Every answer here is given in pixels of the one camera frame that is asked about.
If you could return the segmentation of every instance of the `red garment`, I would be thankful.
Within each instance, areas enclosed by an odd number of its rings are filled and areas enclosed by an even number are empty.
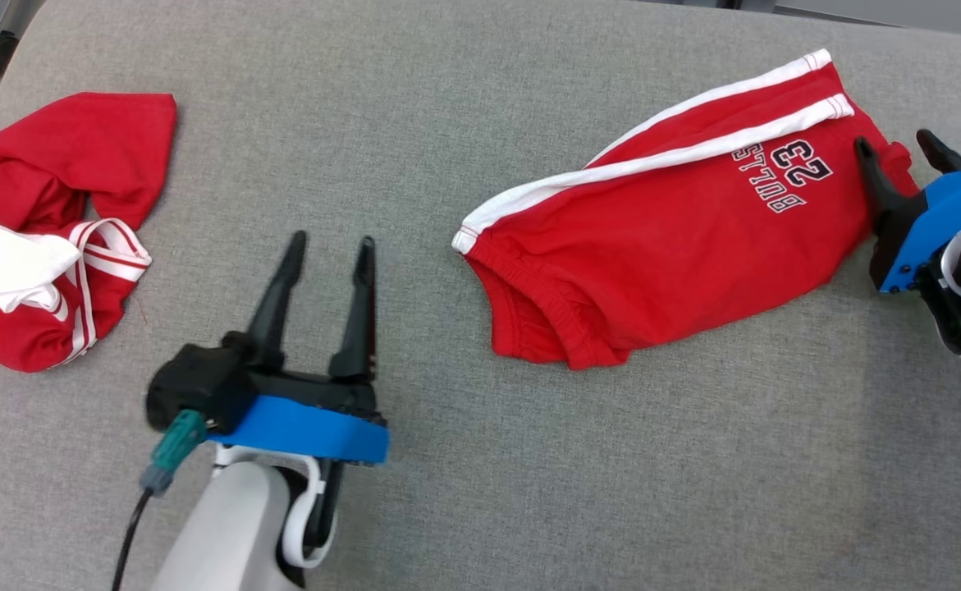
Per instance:
[[[170,94],[75,94],[0,131],[0,225],[71,241],[82,257],[53,281],[52,309],[0,310],[0,364],[39,371],[115,327],[151,258],[134,231],[166,180]],[[83,221],[89,195],[102,220]]]
[[[454,247],[491,301],[492,348],[618,365],[825,284],[869,235],[859,135],[916,194],[907,149],[821,50],[659,113],[582,171],[489,199]]]

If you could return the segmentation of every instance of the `red shorts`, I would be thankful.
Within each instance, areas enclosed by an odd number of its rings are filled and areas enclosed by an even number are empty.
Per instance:
[[[910,153],[819,50],[660,112],[581,171],[495,195],[454,239],[491,301],[494,351],[618,365],[825,284],[870,232],[859,135],[915,194]]]
[[[169,94],[81,93],[0,131],[7,240],[45,236],[78,250],[57,264],[47,250],[18,257],[0,240],[0,295],[3,305],[18,302],[0,306],[0,364],[41,371],[70,362],[123,318],[151,263],[135,231],[160,197],[175,123]],[[102,220],[83,220],[87,195]],[[50,263],[56,272],[46,276]]]

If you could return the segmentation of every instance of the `gray fabric surface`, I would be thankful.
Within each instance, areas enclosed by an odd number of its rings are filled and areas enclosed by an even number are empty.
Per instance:
[[[337,346],[357,240],[378,240],[394,435],[387,466],[349,471],[311,588],[961,589],[961,374],[918,300],[873,291],[869,245],[790,305],[585,373],[495,358],[450,247],[498,191],[824,46],[890,138],[961,147],[946,34],[640,2],[50,0],[0,128],[79,90],[169,91],[181,119],[122,324],[70,366],[0,367],[0,590],[108,587],[157,441],[146,382],[244,326],[297,228],[286,351],[306,370]],[[147,511],[127,589],[210,459]]]

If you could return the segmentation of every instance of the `teal cable connector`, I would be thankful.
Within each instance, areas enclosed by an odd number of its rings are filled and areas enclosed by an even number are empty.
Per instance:
[[[155,446],[151,454],[151,464],[145,468],[138,483],[143,490],[151,491],[155,497],[162,497],[166,489],[173,482],[173,475],[177,467],[186,457],[191,456],[192,450],[205,441],[207,437],[206,420],[202,413],[195,410],[182,410],[170,423],[162,441]]]

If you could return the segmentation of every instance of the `white cloth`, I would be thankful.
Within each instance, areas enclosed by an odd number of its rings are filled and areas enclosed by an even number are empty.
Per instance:
[[[24,304],[56,311],[60,292],[53,280],[75,264],[82,252],[50,235],[26,235],[0,226],[0,310],[11,313]]]

